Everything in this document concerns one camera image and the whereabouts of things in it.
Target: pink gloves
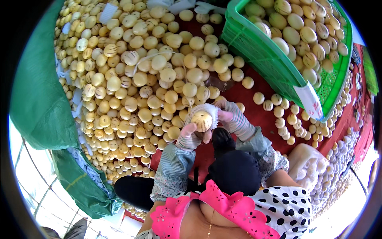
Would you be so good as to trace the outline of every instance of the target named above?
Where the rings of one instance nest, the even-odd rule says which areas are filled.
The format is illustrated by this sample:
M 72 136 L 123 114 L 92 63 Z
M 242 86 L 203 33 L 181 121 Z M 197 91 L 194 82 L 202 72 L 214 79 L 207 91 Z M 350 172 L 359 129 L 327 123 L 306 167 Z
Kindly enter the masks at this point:
M 185 151 L 193 151 L 202 143 L 202 139 L 204 143 L 209 143 L 211 137 L 211 130 L 200 133 L 196 131 L 195 123 L 189 123 L 183 127 L 175 146 Z
M 234 133 L 242 142 L 255 134 L 256 128 L 247 120 L 234 102 L 221 100 L 214 102 L 213 105 L 221 109 L 218 112 L 219 122 L 223 124 L 228 132 Z

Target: black pants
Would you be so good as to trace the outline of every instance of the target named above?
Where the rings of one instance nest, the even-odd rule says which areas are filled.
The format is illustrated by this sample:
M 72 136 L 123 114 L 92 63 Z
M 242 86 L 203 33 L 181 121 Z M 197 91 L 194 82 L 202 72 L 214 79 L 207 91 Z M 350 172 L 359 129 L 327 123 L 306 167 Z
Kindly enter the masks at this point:
M 222 128 L 214 130 L 212 144 L 215 162 L 209 166 L 208 175 L 202 185 L 197 185 L 198 168 L 195 168 L 195 182 L 188 179 L 187 192 L 203 192 L 206 189 L 206 182 L 212 179 L 222 192 L 229 195 L 235 192 L 243 192 L 244 196 L 254 195 L 260 187 L 256 158 L 246 152 L 235 150 L 234 140 Z M 153 179 L 126 176 L 116 181 L 114 190 L 126 203 L 148 212 L 154 204 L 150 199 L 153 186 Z

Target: gold necklace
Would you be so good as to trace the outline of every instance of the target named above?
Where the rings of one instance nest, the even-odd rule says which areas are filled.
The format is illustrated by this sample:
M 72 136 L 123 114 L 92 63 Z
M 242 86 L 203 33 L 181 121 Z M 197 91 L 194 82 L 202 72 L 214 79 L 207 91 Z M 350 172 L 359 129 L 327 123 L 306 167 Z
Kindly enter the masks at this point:
M 212 228 L 212 220 L 214 219 L 214 212 L 215 212 L 215 209 L 214 209 L 214 211 L 212 212 L 211 223 L 210 223 L 210 229 L 208 230 L 208 237 L 207 237 L 207 239 L 210 238 L 210 233 L 211 233 L 211 228 Z

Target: black shoe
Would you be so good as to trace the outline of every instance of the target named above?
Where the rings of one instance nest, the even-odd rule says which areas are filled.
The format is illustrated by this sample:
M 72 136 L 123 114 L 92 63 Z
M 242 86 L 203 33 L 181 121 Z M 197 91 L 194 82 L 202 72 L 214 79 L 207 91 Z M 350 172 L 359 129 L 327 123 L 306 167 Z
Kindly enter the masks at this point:
M 236 149 L 235 141 L 231 137 L 231 134 L 224 128 L 214 129 L 212 133 L 212 145 L 214 147 L 215 158 Z

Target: glove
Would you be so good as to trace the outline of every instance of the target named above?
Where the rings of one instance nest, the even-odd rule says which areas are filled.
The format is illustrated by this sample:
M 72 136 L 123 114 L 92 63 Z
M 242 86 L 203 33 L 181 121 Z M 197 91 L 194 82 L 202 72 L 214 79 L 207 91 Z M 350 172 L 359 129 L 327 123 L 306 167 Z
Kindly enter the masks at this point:
M 202 139 L 204 143 L 209 143 L 212 137 L 212 131 L 207 130 L 206 132 L 201 133 L 197 132 L 196 128 L 197 126 L 195 123 L 189 123 L 184 126 L 175 146 L 185 151 L 193 151 L 202 143 Z
M 242 142 L 255 134 L 256 128 L 247 120 L 239 107 L 230 101 L 220 100 L 213 105 L 219 107 L 218 119 L 230 133 L 234 133 Z

